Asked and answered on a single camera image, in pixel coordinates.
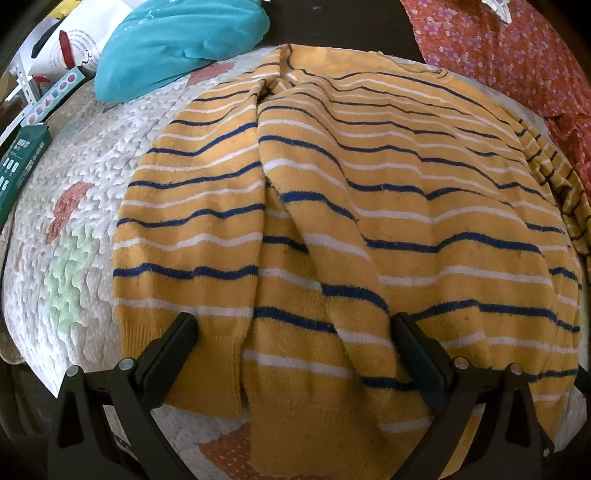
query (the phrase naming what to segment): product box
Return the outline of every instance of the product box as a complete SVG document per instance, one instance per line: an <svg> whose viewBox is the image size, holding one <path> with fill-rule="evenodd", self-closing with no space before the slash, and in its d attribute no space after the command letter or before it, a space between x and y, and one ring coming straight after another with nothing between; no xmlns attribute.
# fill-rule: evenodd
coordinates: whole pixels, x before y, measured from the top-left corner
<svg viewBox="0 0 591 480"><path fill-rule="evenodd" d="M6 222L31 170L51 144L45 125L23 127L0 163L0 228Z"/></svg>
<svg viewBox="0 0 591 480"><path fill-rule="evenodd" d="M21 126L39 124L45 120L82 82L86 80L84 74L74 67L66 73L49 91L39 100L31 113L21 122Z"/></svg>

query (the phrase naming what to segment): ribbed sweater cuff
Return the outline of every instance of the ribbed sweater cuff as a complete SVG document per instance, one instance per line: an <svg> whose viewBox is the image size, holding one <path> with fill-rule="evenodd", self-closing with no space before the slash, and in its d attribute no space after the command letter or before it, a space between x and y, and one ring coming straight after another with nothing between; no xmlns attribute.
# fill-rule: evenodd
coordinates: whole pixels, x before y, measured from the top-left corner
<svg viewBox="0 0 591 480"><path fill-rule="evenodd" d="M123 355L137 358L165 328L122 326ZM182 410L226 419L242 418L238 383L241 339L199 337L166 403Z"/></svg>
<svg viewBox="0 0 591 480"><path fill-rule="evenodd" d="M341 480L390 479L396 470L369 413L248 393L251 463L260 473Z"/></svg>

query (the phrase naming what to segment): black clamp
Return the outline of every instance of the black clamp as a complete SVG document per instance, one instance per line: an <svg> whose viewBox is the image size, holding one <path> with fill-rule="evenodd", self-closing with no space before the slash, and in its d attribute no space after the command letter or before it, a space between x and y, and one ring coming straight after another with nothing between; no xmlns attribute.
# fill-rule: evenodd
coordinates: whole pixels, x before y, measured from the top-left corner
<svg viewBox="0 0 591 480"><path fill-rule="evenodd" d="M474 407L485 404L462 467L448 480L539 480L554 445L538 423L523 369L474 367L451 358L405 313L391 320L392 339L433 423L392 480L437 480L447 466Z"/></svg>
<svg viewBox="0 0 591 480"><path fill-rule="evenodd" d="M64 377L50 433L49 480L195 480L152 419L197 343L197 320L180 314L137 360ZM103 410L112 405L138 462L117 446Z"/></svg>

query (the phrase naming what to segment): yellow knit fabric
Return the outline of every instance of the yellow knit fabric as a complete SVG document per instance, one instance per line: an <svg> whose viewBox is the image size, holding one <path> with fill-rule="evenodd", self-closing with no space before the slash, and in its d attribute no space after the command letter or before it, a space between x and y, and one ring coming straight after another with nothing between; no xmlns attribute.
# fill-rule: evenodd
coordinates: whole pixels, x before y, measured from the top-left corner
<svg viewBox="0 0 591 480"><path fill-rule="evenodd" d="M191 312L170 404L235 418L243 388L259 471L387 479L431 420L390 341L408 312L451 356L521 364L553 435L577 368L568 236L588 259L590 215L565 158L449 72L280 47L194 100L135 173L123 355Z"/></svg>

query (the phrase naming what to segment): green pattern on bedspread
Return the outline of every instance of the green pattern on bedspread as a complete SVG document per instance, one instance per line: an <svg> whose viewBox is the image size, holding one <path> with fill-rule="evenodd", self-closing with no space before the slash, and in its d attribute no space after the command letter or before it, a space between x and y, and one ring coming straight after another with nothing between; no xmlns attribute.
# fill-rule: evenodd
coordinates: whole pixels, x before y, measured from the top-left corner
<svg viewBox="0 0 591 480"><path fill-rule="evenodd" d="M92 252L93 236L89 228L62 235L45 276L50 319L57 330L67 333L80 318L82 270Z"/></svg>

